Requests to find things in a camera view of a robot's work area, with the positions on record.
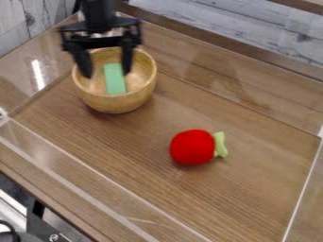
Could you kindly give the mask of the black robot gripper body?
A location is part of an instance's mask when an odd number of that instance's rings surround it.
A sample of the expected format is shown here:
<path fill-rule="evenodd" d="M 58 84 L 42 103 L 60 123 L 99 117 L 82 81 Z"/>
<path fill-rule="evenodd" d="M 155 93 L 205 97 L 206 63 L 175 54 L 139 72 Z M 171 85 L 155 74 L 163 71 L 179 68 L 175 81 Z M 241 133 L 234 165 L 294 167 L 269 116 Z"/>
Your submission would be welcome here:
<path fill-rule="evenodd" d="M 117 14 L 115 0 L 78 0 L 78 7 L 85 19 L 59 28 L 64 51 L 142 44 L 142 21 Z"/>

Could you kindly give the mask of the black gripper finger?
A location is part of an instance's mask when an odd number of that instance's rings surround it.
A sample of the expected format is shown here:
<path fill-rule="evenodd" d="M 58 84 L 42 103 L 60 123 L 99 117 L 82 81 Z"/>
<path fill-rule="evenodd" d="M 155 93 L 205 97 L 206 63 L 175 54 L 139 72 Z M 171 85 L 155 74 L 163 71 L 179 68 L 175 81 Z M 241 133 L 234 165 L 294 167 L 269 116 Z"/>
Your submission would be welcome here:
<path fill-rule="evenodd" d="M 91 78 L 94 73 L 94 64 L 90 53 L 75 43 L 70 44 L 70 53 L 77 65 L 79 66 L 82 75 L 86 78 Z"/>
<path fill-rule="evenodd" d="M 133 40 L 130 38 L 123 38 L 122 40 L 122 65 L 123 65 L 123 72 L 125 75 L 127 75 L 131 72 L 131 66 L 133 66 Z"/>

